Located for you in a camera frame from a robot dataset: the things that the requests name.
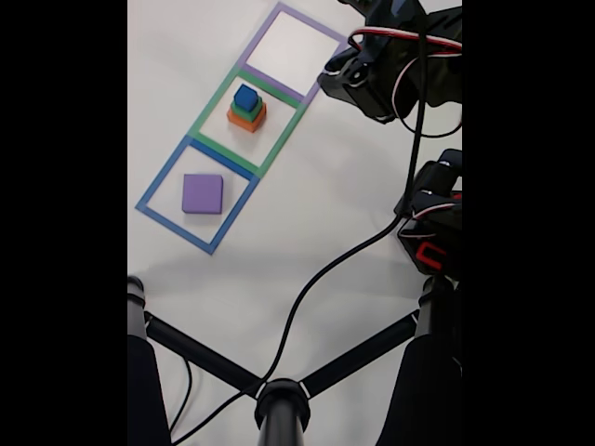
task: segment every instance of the stacked blocks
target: stacked blocks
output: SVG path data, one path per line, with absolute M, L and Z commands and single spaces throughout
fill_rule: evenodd
M 254 133 L 264 121 L 266 114 L 267 104 L 255 90 L 242 84 L 233 96 L 227 117 L 231 123 Z
M 186 214 L 221 214 L 223 177 L 184 175 L 182 211 Z

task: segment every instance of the purple tape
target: purple tape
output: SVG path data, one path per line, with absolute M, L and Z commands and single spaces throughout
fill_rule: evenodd
M 266 20 L 264 20 L 264 23 L 258 29 L 257 33 L 254 35 L 254 37 L 252 38 L 252 40 L 250 41 L 250 43 L 248 44 L 248 46 L 242 53 L 242 56 L 240 56 L 240 58 L 238 59 L 237 64 L 243 70 L 250 72 L 257 78 L 274 86 L 275 88 L 282 91 L 290 98 L 294 98 L 297 101 L 301 102 L 302 104 L 309 105 L 312 102 L 312 100 L 314 99 L 314 96 L 316 96 L 316 93 L 318 93 L 318 90 L 320 90 L 320 86 L 318 85 L 317 82 L 314 82 L 314 85 L 311 87 L 311 89 L 308 92 L 308 94 L 306 95 L 306 97 L 304 97 L 303 95 L 299 94 L 294 89 L 289 88 L 287 85 L 284 85 L 279 81 L 276 81 L 275 79 L 271 78 L 264 72 L 261 72 L 260 70 L 257 70 L 256 68 L 251 67 L 250 65 L 247 64 L 247 61 L 250 58 L 250 55 L 252 54 L 254 49 L 258 46 L 258 43 L 260 42 L 260 40 L 262 39 L 264 34 L 267 32 L 267 30 L 271 27 L 272 23 L 275 21 L 275 19 L 277 18 L 277 16 L 279 15 L 280 12 L 284 12 L 284 13 L 290 15 L 291 17 L 294 17 L 294 18 L 306 23 L 308 26 L 312 27 L 313 29 L 315 29 L 325 35 L 328 35 L 331 39 L 336 40 L 338 42 L 338 47 L 337 47 L 337 50 L 335 51 L 335 53 L 333 54 L 333 57 L 336 56 L 337 54 L 339 54 L 341 51 L 343 51 L 347 47 L 346 46 L 347 37 L 345 37 L 344 35 L 341 35 L 335 31 L 331 30 L 329 27 L 324 26 L 322 23 L 319 23 L 318 21 L 306 16 L 305 14 L 293 9 L 292 7 L 289 7 L 285 3 L 279 2 L 277 5 L 275 5 L 275 8 L 271 11 L 271 14 L 266 18 Z
M 266 75 L 261 70 L 257 70 L 252 65 L 248 65 L 246 63 L 246 65 L 244 65 L 244 71 L 245 72 L 249 72 L 250 74 L 253 74 L 258 79 L 263 80 L 267 84 L 274 86 L 276 89 L 278 89 L 282 93 L 285 93 L 288 97 L 295 99 L 297 102 L 301 102 L 302 100 L 304 100 L 304 95 L 300 95 L 293 88 L 289 88 L 287 85 L 282 84 L 279 81 L 274 80 L 272 77 Z

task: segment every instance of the red and white wire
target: red and white wire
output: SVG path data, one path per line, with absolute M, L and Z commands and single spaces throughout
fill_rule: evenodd
M 362 50 L 362 46 L 353 40 L 353 36 L 362 34 L 385 35 L 403 40 L 419 40 L 418 33 L 395 30 L 393 28 L 384 28 L 381 26 L 363 26 L 354 30 L 348 39 L 349 44 L 360 51 Z M 435 35 L 426 36 L 426 40 L 429 44 L 445 46 L 449 49 L 454 49 L 461 52 L 463 51 L 463 44 L 457 42 L 456 40 L 445 39 L 444 37 L 437 37 Z
M 463 55 L 462 53 L 432 53 L 432 54 L 428 54 L 428 58 L 438 58 L 438 59 L 458 58 L 458 57 L 461 57 L 462 55 Z M 407 70 L 409 70 L 411 65 L 413 65 L 416 62 L 416 60 L 418 60 L 418 59 L 419 58 L 411 59 L 409 61 L 409 63 L 407 63 L 407 65 L 405 65 L 404 68 L 399 73 L 399 76 L 397 77 L 397 82 L 394 83 L 394 88 L 392 89 L 392 97 L 390 99 L 390 103 L 392 104 L 392 110 L 394 111 L 395 116 L 399 116 L 399 113 L 397 112 L 397 104 L 396 104 L 397 90 L 399 88 L 399 83 L 403 79 L 403 76 L 405 75 Z
M 423 211 L 419 211 L 418 213 L 413 213 L 412 218 L 414 220 L 419 220 L 421 216 L 429 214 L 430 212 L 438 211 L 440 209 L 448 209 L 455 206 L 455 203 L 443 203 L 443 204 L 436 204 L 435 206 L 430 206 L 424 209 Z

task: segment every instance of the blue square outline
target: blue square outline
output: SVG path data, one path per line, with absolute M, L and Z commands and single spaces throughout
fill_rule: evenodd
M 161 186 L 161 183 L 164 181 L 165 177 L 167 177 L 167 174 L 169 173 L 171 168 L 174 166 L 178 158 L 181 156 L 181 154 L 186 150 L 188 146 L 197 149 L 198 151 L 210 157 L 211 159 L 229 168 L 232 172 L 238 174 L 240 177 L 243 177 L 248 180 L 248 185 L 246 186 L 244 192 L 242 193 L 238 201 L 233 205 L 233 208 L 225 218 L 225 221 L 223 221 L 223 224 L 219 227 L 211 243 L 205 242 L 203 239 L 195 236 L 194 234 L 191 234 L 181 226 L 177 225 L 165 216 L 162 216 L 161 214 L 154 211 L 148 206 L 149 200 L 155 194 L 159 186 Z M 169 159 L 161 168 L 155 179 L 152 181 L 149 188 L 145 191 L 142 197 L 140 197 L 140 200 L 135 206 L 135 209 L 143 213 L 145 216 L 148 216 L 149 218 L 153 219 L 160 225 L 171 230 L 181 238 L 185 239 L 187 242 L 192 243 L 194 246 L 202 249 L 207 254 L 212 256 L 215 250 L 217 249 L 218 245 L 223 240 L 223 237 L 225 237 L 225 234 L 227 234 L 227 231 L 230 229 L 231 225 L 235 221 L 235 218 L 238 217 L 240 211 L 244 208 L 244 205 L 250 198 L 250 195 L 252 195 L 252 192 L 258 185 L 259 181 L 260 178 L 258 178 L 256 175 L 251 174 L 240 165 L 220 155 L 218 152 L 214 151 L 202 142 L 197 141 L 196 139 L 186 135 L 178 144 L 174 152 L 169 156 Z

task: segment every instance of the white table surface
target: white table surface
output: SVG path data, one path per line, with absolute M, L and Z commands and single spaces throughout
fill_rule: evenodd
M 259 376 L 308 279 L 392 220 L 413 141 L 399 123 L 374 123 L 319 92 L 213 256 L 135 210 L 274 3 L 128 0 L 128 273 L 143 280 L 150 312 Z M 336 0 L 286 3 L 344 35 L 364 23 Z M 431 12 L 460 0 L 422 4 Z M 427 108 L 424 130 L 446 130 L 459 110 Z M 461 136 L 423 140 L 418 166 L 461 149 Z M 273 378 L 299 380 L 399 320 L 417 307 L 423 281 L 392 237 L 348 260 L 305 298 Z M 171 421 L 186 370 L 153 345 Z M 306 444 L 375 444 L 403 349 L 311 400 Z M 195 389 L 175 439 L 236 392 L 192 368 Z M 254 409 L 242 397 L 184 444 L 256 445 Z

